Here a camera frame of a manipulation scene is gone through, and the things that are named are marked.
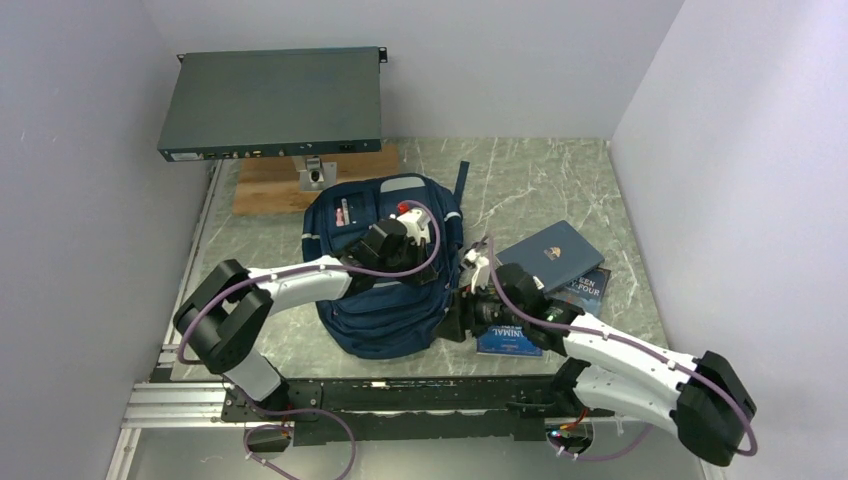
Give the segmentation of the navy blue student backpack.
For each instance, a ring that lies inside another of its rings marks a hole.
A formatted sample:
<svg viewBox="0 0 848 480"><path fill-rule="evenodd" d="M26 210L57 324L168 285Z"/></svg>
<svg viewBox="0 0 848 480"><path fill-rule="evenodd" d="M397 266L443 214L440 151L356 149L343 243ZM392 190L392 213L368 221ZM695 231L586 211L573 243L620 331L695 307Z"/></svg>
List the navy blue student backpack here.
<svg viewBox="0 0 848 480"><path fill-rule="evenodd" d="M457 183L448 189L416 173L398 174L337 184L320 193L306 209L302 252L306 261L336 253L358 240L368 227L398 211L411 200L426 205L435 218L432 239L441 243L436 282L408 286L399 279L377 278L374 286L358 295L316 302L318 316L336 343L363 359L404 357L427 349L433 331L443 320L460 276L464 244L460 208L469 163L459 165ZM348 202L350 223L337 227L335 212L341 199Z"/></svg>

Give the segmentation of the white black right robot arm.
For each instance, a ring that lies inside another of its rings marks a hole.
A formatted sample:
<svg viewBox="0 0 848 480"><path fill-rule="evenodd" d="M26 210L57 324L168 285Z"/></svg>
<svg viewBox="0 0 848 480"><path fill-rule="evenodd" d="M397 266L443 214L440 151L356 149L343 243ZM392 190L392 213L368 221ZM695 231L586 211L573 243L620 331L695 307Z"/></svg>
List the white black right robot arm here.
<svg viewBox="0 0 848 480"><path fill-rule="evenodd" d="M435 335L462 342L497 327L516 327L534 346L565 359L536 411L574 415L600 409L633 417L675 435L690 453L716 466L757 452L755 402L716 352L693 356L626 334L544 294L516 264L497 268L485 287L455 290Z"/></svg>

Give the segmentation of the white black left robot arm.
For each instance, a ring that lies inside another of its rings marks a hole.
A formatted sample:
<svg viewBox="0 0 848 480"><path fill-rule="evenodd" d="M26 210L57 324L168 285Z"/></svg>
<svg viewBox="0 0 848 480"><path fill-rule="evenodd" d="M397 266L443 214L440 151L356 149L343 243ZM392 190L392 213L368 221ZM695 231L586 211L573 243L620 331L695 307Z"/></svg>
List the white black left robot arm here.
<svg viewBox="0 0 848 480"><path fill-rule="evenodd" d="M427 349L458 284L460 222L430 222L414 209L356 234L340 249L296 265L219 263L173 318L182 336L178 358L192 350L199 364L241 390L258 417L272 420L286 409L289 385L255 343L275 314L315 305L331 338L362 359Z"/></svg>

